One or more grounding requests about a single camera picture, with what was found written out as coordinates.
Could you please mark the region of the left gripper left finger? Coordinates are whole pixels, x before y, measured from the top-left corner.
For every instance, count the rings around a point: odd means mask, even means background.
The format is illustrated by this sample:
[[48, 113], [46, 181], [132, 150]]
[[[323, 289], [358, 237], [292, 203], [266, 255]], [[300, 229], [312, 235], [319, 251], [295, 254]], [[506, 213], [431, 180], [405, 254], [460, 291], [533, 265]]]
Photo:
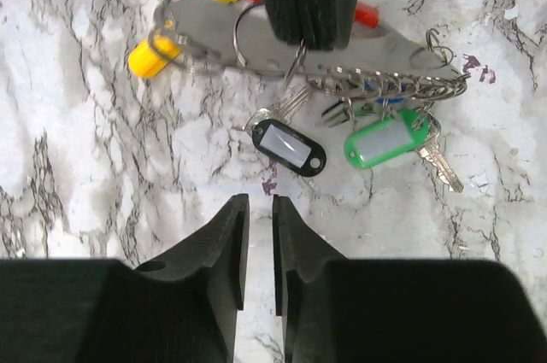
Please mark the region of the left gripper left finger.
[[230, 362], [244, 306], [249, 198], [130, 268], [118, 260], [4, 260], [4, 362]]

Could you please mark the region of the silver key with green tag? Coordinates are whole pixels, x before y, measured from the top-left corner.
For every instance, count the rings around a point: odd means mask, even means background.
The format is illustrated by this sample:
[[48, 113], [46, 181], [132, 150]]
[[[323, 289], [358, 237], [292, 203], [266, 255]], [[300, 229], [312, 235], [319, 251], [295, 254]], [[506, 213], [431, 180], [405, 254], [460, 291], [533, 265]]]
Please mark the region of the silver key with green tag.
[[439, 179], [449, 187], [450, 191], [462, 193], [464, 185], [439, 147], [438, 139], [442, 132], [440, 121], [430, 111], [422, 109], [420, 113], [421, 118], [424, 118], [424, 121], [428, 124], [428, 135], [425, 142], [415, 149], [415, 152], [437, 168]]

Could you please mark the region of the yellow key tag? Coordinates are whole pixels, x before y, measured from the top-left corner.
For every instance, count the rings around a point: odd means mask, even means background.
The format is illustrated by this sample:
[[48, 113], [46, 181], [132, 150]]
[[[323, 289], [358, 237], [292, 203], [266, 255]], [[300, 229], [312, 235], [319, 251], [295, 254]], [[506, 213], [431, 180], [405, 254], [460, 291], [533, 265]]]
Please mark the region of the yellow key tag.
[[[155, 36], [154, 44], [157, 49], [169, 58], [175, 58], [180, 53], [180, 48], [163, 36]], [[160, 57], [150, 47], [147, 38], [130, 53], [127, 62], [131, 72], [142, 79], [155, 77], [168, 64], [166, 59]]]

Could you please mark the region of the black key tag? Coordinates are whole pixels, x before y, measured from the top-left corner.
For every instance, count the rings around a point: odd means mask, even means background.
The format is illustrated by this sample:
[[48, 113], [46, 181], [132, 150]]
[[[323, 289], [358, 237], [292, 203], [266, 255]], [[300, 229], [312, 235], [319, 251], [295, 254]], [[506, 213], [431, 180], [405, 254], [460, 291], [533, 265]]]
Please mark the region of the black key tag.
[[280, 120], [260, 121], [251, 131], [251, 138], [261, 153], [299, 176], [317, 176], [326, 166], [323, 147]]

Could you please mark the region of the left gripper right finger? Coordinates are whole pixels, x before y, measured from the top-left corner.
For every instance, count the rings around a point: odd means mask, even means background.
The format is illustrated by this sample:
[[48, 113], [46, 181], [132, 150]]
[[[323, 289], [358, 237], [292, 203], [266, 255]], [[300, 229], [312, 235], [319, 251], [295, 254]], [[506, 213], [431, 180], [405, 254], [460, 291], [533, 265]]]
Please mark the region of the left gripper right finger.
[[518, 278], [484, 260], [349, 259], [273, 199], [276, 313], [288, 362], [543, 362]]

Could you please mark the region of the blue key tag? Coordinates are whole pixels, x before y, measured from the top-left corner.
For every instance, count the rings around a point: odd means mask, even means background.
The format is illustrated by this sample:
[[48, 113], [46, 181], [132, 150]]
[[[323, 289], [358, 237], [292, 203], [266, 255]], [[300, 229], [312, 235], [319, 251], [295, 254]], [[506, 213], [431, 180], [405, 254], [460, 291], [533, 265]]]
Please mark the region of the blue key tag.
[[377, 97], [371, 101], [372, 104], [390, 105], [398, 104], [404, 101], [404, 97]]

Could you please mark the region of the green key tag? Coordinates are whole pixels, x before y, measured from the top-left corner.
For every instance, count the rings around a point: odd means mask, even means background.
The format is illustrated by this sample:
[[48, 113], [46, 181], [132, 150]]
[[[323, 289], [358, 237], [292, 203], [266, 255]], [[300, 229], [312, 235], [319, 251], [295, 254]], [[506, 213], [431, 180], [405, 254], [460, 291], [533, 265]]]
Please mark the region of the green key tag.
[[403, 109], [352, 132], [344, 142], [351, 166], [369, 169], [420, 147], [429, 134], [429, 122], [417, 110]]

